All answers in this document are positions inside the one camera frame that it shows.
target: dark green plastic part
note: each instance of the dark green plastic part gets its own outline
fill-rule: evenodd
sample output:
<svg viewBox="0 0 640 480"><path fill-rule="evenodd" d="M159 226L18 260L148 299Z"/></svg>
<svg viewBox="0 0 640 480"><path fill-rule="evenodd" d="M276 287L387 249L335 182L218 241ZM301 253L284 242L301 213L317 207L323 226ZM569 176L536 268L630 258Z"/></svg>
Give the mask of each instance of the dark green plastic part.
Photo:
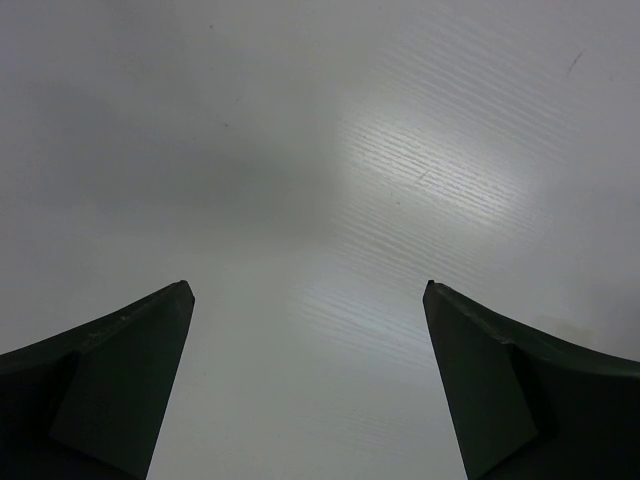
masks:
<svg viewBox="0 0 640 480"><path fill-rule="evenodd" d="M640 364L429 282L427 323L468 478L640 478Z"/></svg>
<svg viewBox="0 0 640 480"><path fill-rule="evenodd" d="M145 479L193 306L178 282L0 356L0 478Z"/></svg>

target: dark speck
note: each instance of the dark speck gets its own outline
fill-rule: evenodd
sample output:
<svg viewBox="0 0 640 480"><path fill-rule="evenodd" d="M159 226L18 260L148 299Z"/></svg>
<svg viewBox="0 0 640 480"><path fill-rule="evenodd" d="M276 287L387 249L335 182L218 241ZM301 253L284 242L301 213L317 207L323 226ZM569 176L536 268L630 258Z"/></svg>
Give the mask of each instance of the dark speck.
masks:
<svg viewBox="0 0 640 480"><path fill-rule="evenodd" d="M587 49L584 48L576 58L573 59L573 62L571 62L571 65L569 65L569 69L567 70L567 78L569 77L569 75L571 75L571 71L573 70L573 67L576 66L576 63L578 63L578 60L580 60L580 57L582 57L582 55L584 55L584 52L586 52Z"/></svg>

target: textured white surface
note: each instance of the textured white surface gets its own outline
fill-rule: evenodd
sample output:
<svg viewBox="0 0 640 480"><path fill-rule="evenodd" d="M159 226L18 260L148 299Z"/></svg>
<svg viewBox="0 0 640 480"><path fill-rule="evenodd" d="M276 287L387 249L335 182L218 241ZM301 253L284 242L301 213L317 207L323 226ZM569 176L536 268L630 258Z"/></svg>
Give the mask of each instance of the textured white surface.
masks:
<svg viewBox="0 0 640 480"><path fill-rule="evenodd" d="M185 278L150 478L462 479L429 278L640 359L638 21L1 1L0 351Z"/></svg>

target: white surface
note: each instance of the white surface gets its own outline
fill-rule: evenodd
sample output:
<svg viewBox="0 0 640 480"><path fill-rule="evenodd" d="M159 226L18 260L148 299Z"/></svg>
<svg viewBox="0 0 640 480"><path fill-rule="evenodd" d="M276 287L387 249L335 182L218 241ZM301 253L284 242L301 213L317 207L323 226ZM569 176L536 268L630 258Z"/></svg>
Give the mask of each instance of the white surface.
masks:
<svg viewBox="0 0 640 480"><path fill-rule="evenodd" d="M462 479L428 279L640 359L638 21L0 2L0 351L185 278L150 478Z"/></svg>

